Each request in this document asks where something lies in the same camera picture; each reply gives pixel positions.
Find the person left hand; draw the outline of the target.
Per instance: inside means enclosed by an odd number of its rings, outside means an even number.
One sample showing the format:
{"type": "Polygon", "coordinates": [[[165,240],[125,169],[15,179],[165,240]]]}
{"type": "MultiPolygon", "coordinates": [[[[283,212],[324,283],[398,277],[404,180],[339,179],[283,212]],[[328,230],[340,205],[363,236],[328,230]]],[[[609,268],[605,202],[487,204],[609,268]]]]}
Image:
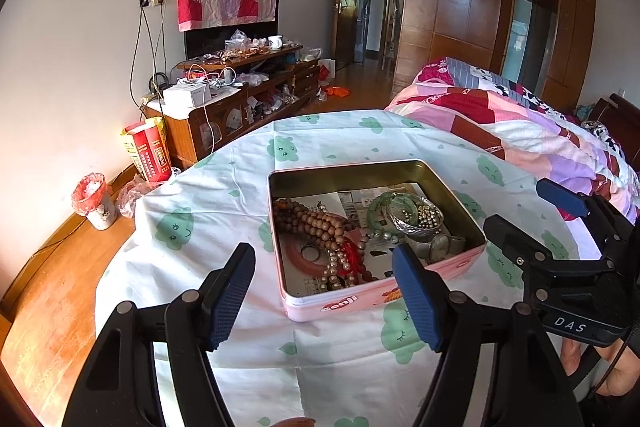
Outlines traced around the person left hand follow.
{"type": "Polygon", "coordinates": [[[271,427],[314,427],[315,425],[316,421],[313,418],[292,417],[282,419],[282,421],[274,423],[271,427]]]}

